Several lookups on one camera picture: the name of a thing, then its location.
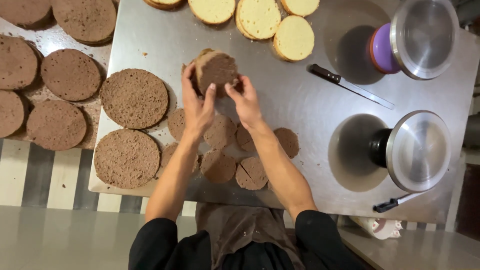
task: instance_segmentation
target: stainless steel table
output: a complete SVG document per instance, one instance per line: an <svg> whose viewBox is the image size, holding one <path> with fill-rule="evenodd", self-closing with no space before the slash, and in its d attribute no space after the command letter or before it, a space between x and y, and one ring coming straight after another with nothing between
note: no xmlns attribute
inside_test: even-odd
<svg viewBox="0 0 480 270"><path fill-rule="evenodd" d="M288 63L275 56L270 40L256 42L243 37L234 20L208 26L194 17L187 4L166 12L142 0L122 0L108 74L125 68L151 71L168 84L182 107L181 64L189 63L205 48L225 51L237 59L240 72L251 78L267 123L274 129L286 127L298 133L301 149L293 162L308 180L320 211L443 223L477 74L480 41L461 30L454 62L434 80L415 81L403 73L382 75L365 57L365 44L375 28L389 22L398 3L322 0L318 10L306 18L315 32L313 54ZM308 73L307 65L313 63L394 103L395 109L386 109ZM216 109L239 121L232 100L217 101ZM373 204L406 192L393 183L386 169L363 159L353 142L365 140L380 128L392 128L414 110L431 110L447 124L452 138L449 170L433 190L384 214L374 213ZM161 123L160 128L165 130L165 125ZM240 158L238 151L232 151ZM186 199L281 207L266 188L251 192L238 187L235 180L211 184L203 177L192 180Z"/></svg>

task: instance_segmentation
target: person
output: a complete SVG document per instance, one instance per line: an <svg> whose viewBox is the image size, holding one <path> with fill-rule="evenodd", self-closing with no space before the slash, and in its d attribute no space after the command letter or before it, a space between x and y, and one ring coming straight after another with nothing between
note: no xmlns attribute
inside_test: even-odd
<svg viewBox="0 0 480 270"><path fill-rule="evenodd" d="M216 95L211 84L200 100L190 81L194 63L184 71L185 130L145 211L146 224L130 249L133 270L311 270L362 269L344 246L336 224L319 212L310 187L262 118L256 90L239 76L243 93L226 84L241 124L252 135L278 200L295 224L296 243L287 237L283 210L197 203L197 234L177 240L182 209L200 137L213 122Z"/></svg>

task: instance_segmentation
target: person's right hand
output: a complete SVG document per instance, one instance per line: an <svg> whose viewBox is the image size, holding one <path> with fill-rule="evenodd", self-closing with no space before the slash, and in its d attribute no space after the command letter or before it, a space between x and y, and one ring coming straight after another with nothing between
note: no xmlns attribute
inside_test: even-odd
<svg viewBox="0 0 480 270"><path fill-rule="evenodd" d="M229 83L225 84L225 90L235 102L241 124L245 129L251 131L263 121L258 105L257 91L247 76L241 75L239 79L243 83L243 94L237 92Z"/></svg>

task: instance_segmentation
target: paper cup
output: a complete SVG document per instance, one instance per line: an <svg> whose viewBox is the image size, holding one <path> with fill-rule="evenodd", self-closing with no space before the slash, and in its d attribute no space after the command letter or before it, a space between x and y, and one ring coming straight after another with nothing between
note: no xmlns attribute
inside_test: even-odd
<svg viewBox="0 0 480 270"><path fill-rule="evenodd" d="M386 219L375 219L366 217L350 216L356 224L360 225L371 236L380 240L387 239L396 228L396 221Z"/></svg>

